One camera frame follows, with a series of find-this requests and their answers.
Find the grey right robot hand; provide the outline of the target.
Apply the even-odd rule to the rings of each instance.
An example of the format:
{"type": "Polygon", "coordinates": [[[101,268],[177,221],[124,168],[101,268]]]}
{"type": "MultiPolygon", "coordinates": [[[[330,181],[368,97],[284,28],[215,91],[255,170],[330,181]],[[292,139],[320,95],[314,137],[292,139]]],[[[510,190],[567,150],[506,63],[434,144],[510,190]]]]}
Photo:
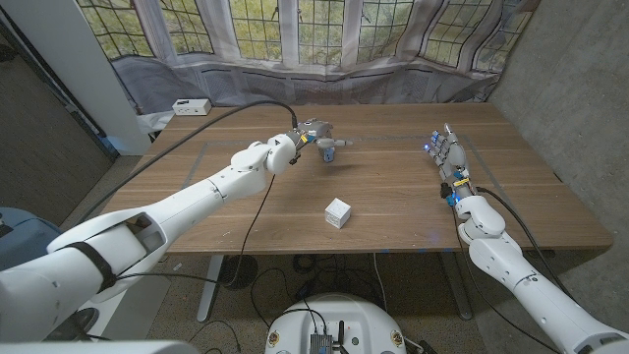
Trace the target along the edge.
{"type": "Polygon", "coordinates": [[[443,182],[462,180],[470,176],[469,163],[458,137],[450,125],[445,123],[444,131],[433,131],[424,150],[438,167],[438,173],[443,182]]]}

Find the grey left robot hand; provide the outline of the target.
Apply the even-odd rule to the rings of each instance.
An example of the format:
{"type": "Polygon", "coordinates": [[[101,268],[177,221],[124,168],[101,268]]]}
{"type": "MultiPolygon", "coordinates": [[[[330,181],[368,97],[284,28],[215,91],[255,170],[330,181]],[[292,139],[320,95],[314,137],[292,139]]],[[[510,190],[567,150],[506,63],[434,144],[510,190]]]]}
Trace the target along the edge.
{"type": "Polygon", "coordinates": [[[298,123],[288,136],[294,141],[296,150],[312,145],[317,147],[322,155],[331,154],[337,147],[352,144],[348,140],[334,139],[331,135],[332,129],[331,123],[312,118],[298,123]]]}

